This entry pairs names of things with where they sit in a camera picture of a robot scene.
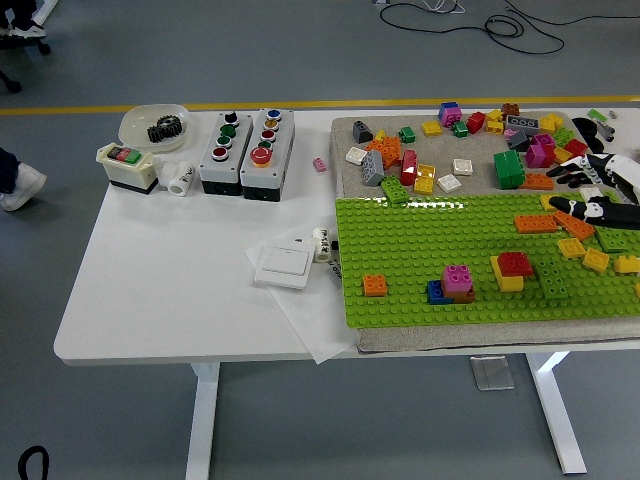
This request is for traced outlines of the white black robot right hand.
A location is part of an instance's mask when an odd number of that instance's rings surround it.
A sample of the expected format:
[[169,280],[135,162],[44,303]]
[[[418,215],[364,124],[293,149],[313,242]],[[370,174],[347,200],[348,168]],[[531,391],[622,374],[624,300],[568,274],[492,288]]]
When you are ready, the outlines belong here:
[[547,172],[570,188],[604,184],[616,188],[630,204],[605,201],[603,196],[579,202],[552,196],[549,204],[591,225],[615,229],[639,229],[639,163],[618,154],[586,154],[574,157]]

